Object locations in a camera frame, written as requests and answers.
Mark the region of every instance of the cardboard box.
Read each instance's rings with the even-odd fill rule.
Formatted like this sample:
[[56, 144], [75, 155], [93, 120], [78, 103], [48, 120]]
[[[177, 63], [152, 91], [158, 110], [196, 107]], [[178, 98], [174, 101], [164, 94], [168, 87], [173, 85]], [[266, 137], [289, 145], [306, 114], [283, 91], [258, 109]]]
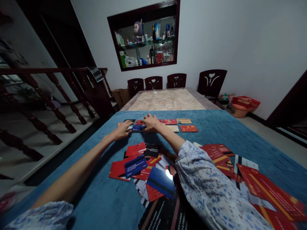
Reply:
[[112, 90], [112, 93], [119, 109], [130, 100], [128, 89], [114, 89]]

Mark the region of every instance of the marble tabletop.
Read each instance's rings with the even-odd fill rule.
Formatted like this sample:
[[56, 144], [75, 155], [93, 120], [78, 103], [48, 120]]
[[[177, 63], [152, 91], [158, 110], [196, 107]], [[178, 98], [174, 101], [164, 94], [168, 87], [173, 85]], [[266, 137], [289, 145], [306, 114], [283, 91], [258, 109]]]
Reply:
[[220, 109], [192, 88], [138, 92], [120, 111]]

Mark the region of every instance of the blue patterned shirt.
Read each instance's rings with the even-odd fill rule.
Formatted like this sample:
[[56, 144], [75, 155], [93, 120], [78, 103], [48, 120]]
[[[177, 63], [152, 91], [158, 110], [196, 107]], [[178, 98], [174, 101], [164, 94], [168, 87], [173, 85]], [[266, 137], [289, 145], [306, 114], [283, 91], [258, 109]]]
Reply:
[[[272, 229], [204, 150], [186, 141], [180, 148], [176, 169], [188, 202], [210, 228]], [[66, 229], [73, 209], [64, 201], [50, 202], [26, 211], [5, 230]]]

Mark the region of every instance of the handrail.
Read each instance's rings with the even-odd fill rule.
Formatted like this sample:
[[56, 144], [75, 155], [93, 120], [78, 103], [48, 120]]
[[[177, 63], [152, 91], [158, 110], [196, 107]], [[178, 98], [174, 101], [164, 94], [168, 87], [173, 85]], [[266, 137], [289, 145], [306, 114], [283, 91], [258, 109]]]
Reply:
[[[100, 71], [108, 71], [108, 68], [98, 68]], [[34, 74], [34, 73], [60, 73], [71, 71], [88, 71], [87, 68], [0, 68], [0, 75]]]

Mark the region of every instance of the red container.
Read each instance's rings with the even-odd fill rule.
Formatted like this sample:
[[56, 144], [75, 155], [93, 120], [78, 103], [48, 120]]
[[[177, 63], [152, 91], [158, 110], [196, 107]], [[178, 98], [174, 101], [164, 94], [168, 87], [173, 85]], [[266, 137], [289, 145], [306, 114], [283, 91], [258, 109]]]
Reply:
[[254, 109], [260, 105], [260, 102], [247, 96], [239, 96], [232, 99], [232, 104], [241, 105], [247, 109]]
[[157, 51], [157, 63], [161, 63], [163, 58], [163, 51]]

